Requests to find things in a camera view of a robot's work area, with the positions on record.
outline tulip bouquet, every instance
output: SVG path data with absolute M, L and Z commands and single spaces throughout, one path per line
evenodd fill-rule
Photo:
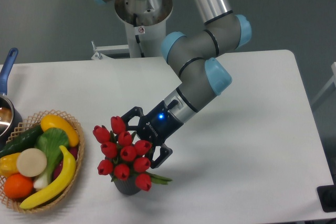
M 152 143 L 147 140 L 138 140 L 135 143 L 136 132 L 130 134 L 126 125 L 119 116 L 111 118 L 112 131 L 105 126 L 95 126 L 93 134 L 101 144 L 101 151 L 105 159 L 98 165 L 99 175 L 110 175 L 112 182 L 135 183 L 137 193 L 140 190 L 149 191 L 152 183 L 167 185 L 170 178 L 149 173 L 151 161 L 146 157 L 152 151 Z

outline red tulip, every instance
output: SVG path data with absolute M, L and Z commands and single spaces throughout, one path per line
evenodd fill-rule
M 123 149 L 120 151 L 120 156 L 123 160 L 127 162 L 131 162 L 135 159 L 136 155 L 136 150 L 134 146 L 125 146 Z
M 118 154 L 117 145 L 112 142 L 105 142 L 100 146 L 101 152 L 108 158 L 115 158 Z
M 118 135 L 121 132 L 126 131 L 126 124 L 119 116 L 111 117 L 111 127 L 114 134 Z
M 151 162 L 146 157 L 139 157 L 133 163 L 133 168 L 137 173 L 144 173 L 151 166 Z
M 96 125 L 92 132 L 99 143 L 110 141 L 111 135 L 107 128 Z
M 114 168 L 114 176 L 120 180 L 128 179 L 130 175 L 130 169 L 126 164 L 119 164 Z
M 99 175 L 109 175 L 113 171 L 113 164 L 108 159 L 102 160 L 98 167 Z
M 133 142 L 132 136 L 128 131 L 121 132 L 118 135 L 118 143 L 121 146 L 128 146 L 131 145 Z
M 137 152 L 136 154 L 138 156 L 143 156 L 152 148 L 152 143 L 146 140 L 138 140 L 134 147 Z
M 135 185 L 141 190 L 149 191 L 152 187 L 151 177 L 146 173 L 139 174 L 135 179 Z

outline yellow bell pepper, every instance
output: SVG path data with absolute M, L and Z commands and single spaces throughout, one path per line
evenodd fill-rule
M 59 128 L 67 133 L 70 147 L 75 147 L 79 143 L 78 134 L 75 129 L 64 118 L 58 115 L 46 115 L 41 119 L 41 128 L 45 132 L 49 128 Z
M 58 177 L 47 187 L 30 195 L 20 204 L 21 209 L 32 209 L 56 197 L 71 183 L 76 171 L 76 160 L 63 146 L 59 147 L 63 153 L 63 168 Z
M 16 160 L 19 155 L 20 153 L 14 153 L 0 158 L 0 175 L 7 178 L 19 172 L 16 167 Z

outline yellow banana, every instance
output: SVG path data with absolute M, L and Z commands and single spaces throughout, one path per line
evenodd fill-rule
M 32 209 L 48 200 L 56 197 L 71 182 L 76 171 L 76 160 L 73 155 L 63 146 L 59 147 L 63 153 L 63 168 L 59 176 L 47 187 L 32 194 L 20 204 L 22 209 Z

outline white table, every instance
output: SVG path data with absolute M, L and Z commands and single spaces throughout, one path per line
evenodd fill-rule
M 85 161 L 70 197 L 25 216 L 0 207 L 1 223 L 271 223 L 324 219 L 316 188 L 332 184 L 294 55 L 286 50 L 218 58 L 225 92 L 166 141 L 155 173 L 168 186 L 124 196 L 99 176 L 95 125 L 134 106 L 149 112 L 180 81 L 162 58 L 17 64 L 8 96 L 24 118 L 64 110 L 82 124 Z

